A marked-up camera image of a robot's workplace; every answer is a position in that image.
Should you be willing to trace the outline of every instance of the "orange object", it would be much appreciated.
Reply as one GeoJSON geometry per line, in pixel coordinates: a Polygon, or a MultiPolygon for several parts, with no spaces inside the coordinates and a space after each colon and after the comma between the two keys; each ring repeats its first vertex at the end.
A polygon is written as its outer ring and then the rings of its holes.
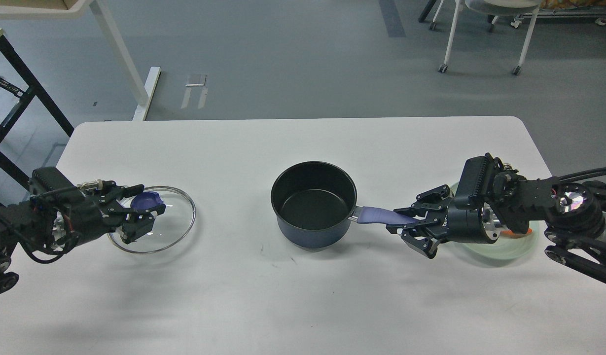
{"type": "Polygon", "coordinates": [[[528,229],[528,231],[526,231],[526,234],[516,234],[512,231],[501,231],[500,234],[508,237],[508,238],[522,238],[525,236],[528,236],[529,234],[533,233],[533,230],[531,228],[528,229]]]}

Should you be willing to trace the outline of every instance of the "white desk leg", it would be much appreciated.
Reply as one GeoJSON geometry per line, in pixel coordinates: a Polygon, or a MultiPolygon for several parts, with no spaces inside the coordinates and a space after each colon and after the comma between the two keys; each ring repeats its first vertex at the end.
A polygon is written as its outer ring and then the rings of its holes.
{"type": "Polygon", "coordinates": [[[118,59],[123,73],[128,78],[130,89],[136,98],[136,102],[139,105],[147,105],[149,102],[149,95],[143,86],[143,81],[141,80],[138,71],[136,71],[134,61],[132,61],[130,52],[127,50],[127,47],[125,47],[125,42],[123,42],[121,33],[118,31],[116,22],[112,18],[112,14],[109,11],[105,0],[94,0],[90,3],[90,9],[93,14],[95,14],[99,27],[101,27],[102,32],[104,32],[104,36],[109,42],[114,55],[118,59]]]}
{"type": "Polygon", "coordinates": [[[145,90],[147,91],[147,104],[136,106],[134,111],[134,118],[132,121],[145,121],[147,117],[147,111],[149,110],[149,104],[151,104],[151,98],[154,96],[154,89],[158,83],[158,77],[160,76],[160,67],[149,68],[149,74],[145,81],[145,90]]]}

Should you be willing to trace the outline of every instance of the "black saucepan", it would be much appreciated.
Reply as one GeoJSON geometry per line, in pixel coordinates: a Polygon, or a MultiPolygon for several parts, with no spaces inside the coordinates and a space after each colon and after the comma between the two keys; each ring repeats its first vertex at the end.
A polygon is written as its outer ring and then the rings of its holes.
{"type": "Polygon", "coordinates": [[[317,249],[337,242],[351,221],[359,224],[407,224],[414,218],[356,205],[352,178],[325,162],[302,162],[274,182],[272,207],[283,235],[299,247],[317,249]]]}

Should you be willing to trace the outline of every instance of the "saucepan handle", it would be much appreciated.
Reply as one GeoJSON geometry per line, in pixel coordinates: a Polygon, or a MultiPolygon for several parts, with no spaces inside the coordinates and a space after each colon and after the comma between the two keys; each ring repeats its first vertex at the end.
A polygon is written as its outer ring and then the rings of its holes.
{"type": "Polygon", "coordinates": [[[415,218],[400,215],[397,212],[380,209],[378,207],[360,207],[356,206],[349,219],[358,224],[408,224],[416,222],[415,218]]]}

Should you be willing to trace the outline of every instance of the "white chair leg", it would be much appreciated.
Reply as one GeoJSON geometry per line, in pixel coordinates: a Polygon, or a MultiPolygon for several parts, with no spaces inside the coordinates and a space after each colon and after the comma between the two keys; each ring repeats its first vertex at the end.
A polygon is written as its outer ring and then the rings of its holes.
{"type": "Polygon", "coordinates": [[[441,0],[441,2],[438,3],[436,12],[434,13],[434,17],[432,18],[432,22],[436,23],[436,18],[438,17],[438,13],[441,11],[441,7],[443,6],[444,2],[445,2],[445,0],[441,0]]]}
{"type": "Polygon", "coordinates": [[[531,16],[531,23],[529,24],[529,29],[526,31],[526,38],[524,39],[524,46],[522,46],[522,54],[520,55],[520,61],[517,63],[517,67],[513,69],[513,75],[517,75],[522,70],[522,65],[524,64],[524,59],[526,59],[526,52],[529,50],[529,44],[531,43],[531,36],[533,36],[533,29],[535,28],[535,21],[537,21],[537,14],[539,13],[539,6],[533,10],[533,15],[531,16]]]}
{"type": "Polygon", "coordinates": [[[492,19],[492,23],[489,25],[489,32],[493,32],[494,31],[494,27],[496,27],[496,22],[498,22],[498,18],[499,16],[494,16],[494,18],[492,19]]]}
{"type": "Polygon", "coordinates": [[[456,32],[456,23],[458,22],[459,12],[463,6],[463,0],[456,1],[456,9],[454,9],[454,18],[452,19],[452,28],[450,29],[450,38],[447,40],[447,49],[445,50],[445,59],[443,65],[438,68],[439,72],[446,72],[447,63],[450,61],[450,52],[452,52],[452,42],[454,41],[454,32],[456,32]]]}

